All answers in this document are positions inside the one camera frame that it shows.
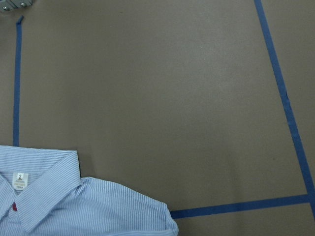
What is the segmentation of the aluminium frame post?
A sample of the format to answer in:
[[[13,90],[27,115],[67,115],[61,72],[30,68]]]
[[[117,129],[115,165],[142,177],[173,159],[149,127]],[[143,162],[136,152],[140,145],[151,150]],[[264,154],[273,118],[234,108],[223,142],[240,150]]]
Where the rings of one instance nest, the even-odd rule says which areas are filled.
[[[7,12],[17,8],[25,8],[33,5],[33,0],[0,0],[0,11]]]

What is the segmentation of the blue striped button shirt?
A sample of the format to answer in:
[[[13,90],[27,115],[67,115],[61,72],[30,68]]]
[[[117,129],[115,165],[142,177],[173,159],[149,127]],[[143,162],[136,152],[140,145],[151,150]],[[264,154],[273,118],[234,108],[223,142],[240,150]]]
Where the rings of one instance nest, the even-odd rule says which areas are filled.
[[[167,205],[81,177],[74,150],[0,148],[3,236],[176,236]]]

